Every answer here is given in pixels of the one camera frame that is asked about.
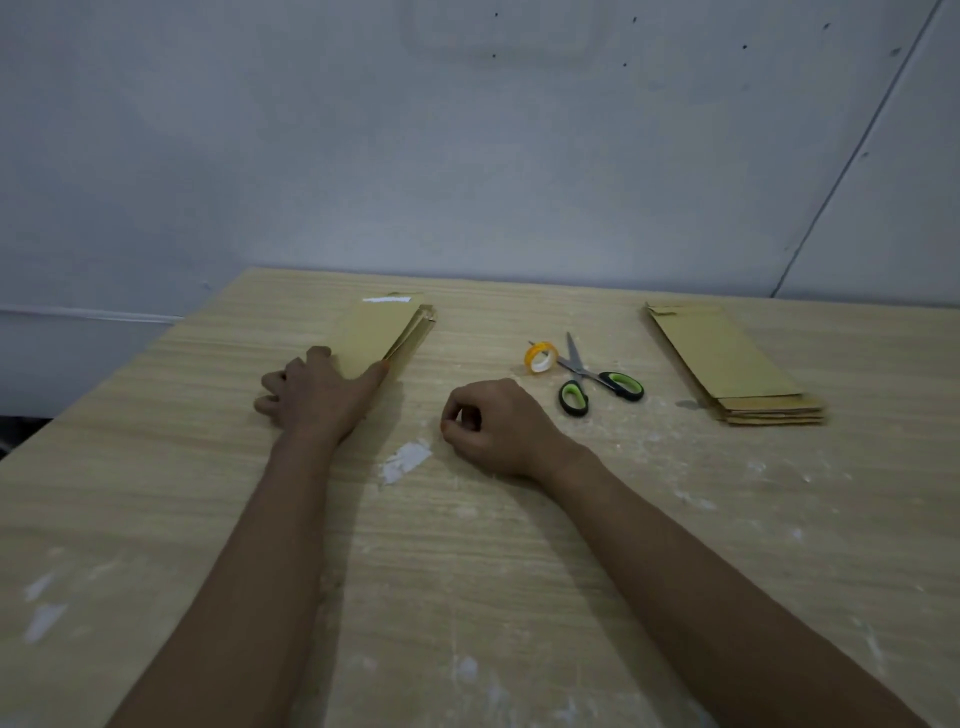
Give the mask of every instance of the cardboard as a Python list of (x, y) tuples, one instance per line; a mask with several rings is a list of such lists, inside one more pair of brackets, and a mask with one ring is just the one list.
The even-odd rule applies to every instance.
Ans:
[(390, 359), (399, 376), (435, 321), (433, 306), (421, 293), (365, 297), (340, 320), (328, 346), (341, 375), (356, 378), (373, 362)]
[(756, 347), (717, 305), (648, 305), (647, 310), (711, 397), (800, 395), (803, 388)]
[(782, 397), (732, 397), (720, 400), (728, 412), (803, 412), (824, 408), (822, 400), (812, 395), (784, 395)]
[(703, 389), (710, 416), (730, 425), (817, 425), (824, 403), (805, 394), (723, 308), (699, 303), (647, 311)]

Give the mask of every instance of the adhesive tape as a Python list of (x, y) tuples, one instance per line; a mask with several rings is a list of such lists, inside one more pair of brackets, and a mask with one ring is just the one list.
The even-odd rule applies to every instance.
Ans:
[(541, 341), (527, 350), (523, 357), (523, 364), (532, 374), (546, 372), (557, 363), (557, 347), (549, 341)]

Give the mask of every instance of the wrist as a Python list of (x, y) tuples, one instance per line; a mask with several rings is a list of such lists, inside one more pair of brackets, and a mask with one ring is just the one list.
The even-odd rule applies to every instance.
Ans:
[(305, 427), (291, 427), (283, 430), (274, 443), (274, 452), (302, 457), (312, 462), (329, 461), (337, 441), (332, 436)]
[(552, 496), (553, 491), (562, 481), (564, 473), (590, 455), (593, 455), (593, 453), (586, 445), (581, 445), (573, 438), (561, 435), (559, 442), (544, 449), (543, 456), (531, 469), (530, 476), (539, 483), (547, 494)]

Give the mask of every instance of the scissor handle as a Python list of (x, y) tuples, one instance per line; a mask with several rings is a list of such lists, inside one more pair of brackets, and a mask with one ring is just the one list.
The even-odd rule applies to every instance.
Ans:
[(558, 399), (560, 406), (570, 417), (583, 417), (590, 410), (590, 398), (576, 379), (564, 383), (560, 388)]
[(643, 397), (643, 385), (630, 375), (622, 372), (601, 372), (597, 378), (615, 395), (626, 401), (640, 401)]

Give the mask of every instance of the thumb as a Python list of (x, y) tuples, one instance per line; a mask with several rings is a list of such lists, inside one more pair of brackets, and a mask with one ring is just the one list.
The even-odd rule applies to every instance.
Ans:
[(387, 374), (390, 372), (390, 362), (386, 359), (382, 361), (374, 361), (367, 371), (360, 375), (359, 380), (363, 382), (364, 387), (369, 392), (375, 392), (383, 380), (387, 378)]
[(440, 432), (457, 454), (470, 460), (480, 455), (484, 438), (482, 433), (468, 430), (453, 420), (443, 420), (440, 423)]

